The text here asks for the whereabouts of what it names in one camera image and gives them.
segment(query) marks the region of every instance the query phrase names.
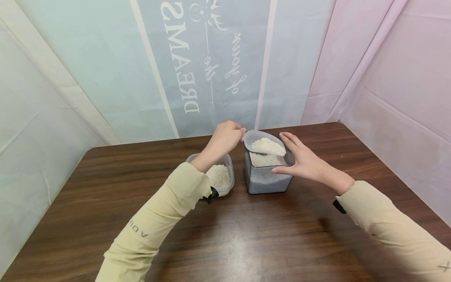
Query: uncooked rice grain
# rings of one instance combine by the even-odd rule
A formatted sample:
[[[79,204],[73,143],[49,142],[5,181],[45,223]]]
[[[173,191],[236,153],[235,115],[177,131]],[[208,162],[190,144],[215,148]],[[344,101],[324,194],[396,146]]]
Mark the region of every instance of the uncooked rice grain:
[[[268,137],[260,138],[259,140],[252,143],[251,147],[254,149],[262,149],[271,152],[274,155],[284,156],[286,154],[285,147],[272,141]]]
[[[262,167],[262,166],[283,166],[287,163],[282,156],[276,155],[260,155],[249,152],[251,157],[251,162],[254,167]]]
[[[206,173],[210,186],[216,190],[227,189],[230,186],[229,169],[224,165],[214,165]]]

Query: brown table surface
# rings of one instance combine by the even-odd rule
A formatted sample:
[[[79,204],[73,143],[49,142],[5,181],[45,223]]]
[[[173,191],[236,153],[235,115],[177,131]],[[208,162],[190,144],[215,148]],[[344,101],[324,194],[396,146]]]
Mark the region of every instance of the brown table surface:
[[[344,125],[289,131],[318,156],[366,180],[447,247],[451,230]],[[2,282],[94,281],[134,213],[208,136],[94,148],[86,153]],[[230,153],[235,186],[199,202],[168,235],[146,281],[409,281],[386,251],[333,206],[325,186],[293,179],[288,191],[250,195],[244,150]]]

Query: clear plastic container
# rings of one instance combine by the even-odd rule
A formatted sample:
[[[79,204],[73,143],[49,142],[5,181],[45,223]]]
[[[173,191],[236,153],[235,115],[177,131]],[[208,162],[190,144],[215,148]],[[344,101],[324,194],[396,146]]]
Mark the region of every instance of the clear plastic container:
[[[272,153],[271,151],[267,151],[264,149],[256,149],[256,148],[252,148],[252,144],[261,139],[261,138],[268,138],[274,142],[276,142],[277,144],[281,145],[282,147],[284,147],[285,145],[283,144],[282,140],[280,140],[279,138],[277,138],[274,135],[271,135],[269,133],[260,131],[260,130],[249,130],[248,132],[246,132],[243,136],[243,141],[244,141],[244,146],[251,152],[256,152],[256,153],[263,153],[263,154],[270,154]]]
[[[292,166],[295,164],[295,158],[288,148],[285,147],[285,149],[284,159],[287,163],[285,166]],[[249,150],[246,147],[244,148],[244,176],[249,194],[285,192],[288,189],[293,177],[272,173],[271,170],[274,167],[277,166],[253,166]]]
[[[186,162],[191,162],[199,154],[200,153],[193,154],[193,155],[189,156],[186,159]],[[233,173],[232,158],[230,157],[229,154],[227,154],[227,155],[223,156],[222,159],[220,159],[216,163],[216,165],[224,165],[229,170],[230,186],[228,188],[226,188],[226,189],[221,189],[221,190],[215,188],[218,191],[219,197],[226,196],[230,192],[230,190],[232,189],[233,185],[235,185],[235,176],[234,176],[234,173]]]

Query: small plastic container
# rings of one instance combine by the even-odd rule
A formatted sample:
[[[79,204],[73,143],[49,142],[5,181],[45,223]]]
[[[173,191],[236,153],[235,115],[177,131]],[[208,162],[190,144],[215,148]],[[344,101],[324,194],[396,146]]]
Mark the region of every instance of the small plastic container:
[[[291,151],[285,147],[286,155],[284,156],[287,165],[295,164],[295,158]],[[244,148],[244,175],[246,178],[246,185],[249,194],[266,194],[286,192],[290,185],[290,175],[275,174],[271,170],[278,166],[261,166],[255,167],[252,165],[249,150]]]
[[[186,159],[186,162],[191,162],[191,161],[192,161],[195,157],[197,157],[199,154],[200,154],[200,153],[193,154],[193,155],[189,156],[189,157]],[[227,154],[227,155],[223,156],[222,159],[220,159],[220,160],[216,163],[216,165],[224,165],[224,166],[226,166],[227,169],[229,170],[229,175],[230,175],[230,186],[229,186],[228,188],[226,188],[226,189],[221,189],[221,190],[216,189],[216,188],[214,187],[214,188],[218,191],[219,197],[226,196],[226,195],[230,192],[230,190],[232,189],[233,185],[235,185],[235,176],[234,176],[234,173],[233,173],[232,158],[230,157],[229,154]]]

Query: hand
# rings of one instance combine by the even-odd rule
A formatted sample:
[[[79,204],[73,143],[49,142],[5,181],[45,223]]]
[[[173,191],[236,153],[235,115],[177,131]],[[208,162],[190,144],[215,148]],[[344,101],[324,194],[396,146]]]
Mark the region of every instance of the hand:
[[[243,138],[246,129],[233,121],[218,124],[205,149],[191,161],[200,172],[207,172],[224,155],[233,150]]]
[[[354,184],[355,180],[351,176],[320,159],[295,135],[281,132],[280,137],[293,153],[296,162],[293,166],[276,167],[272,170],[273,173],[299,176],[323,183],[332,188],[338,195],[344,194]]]

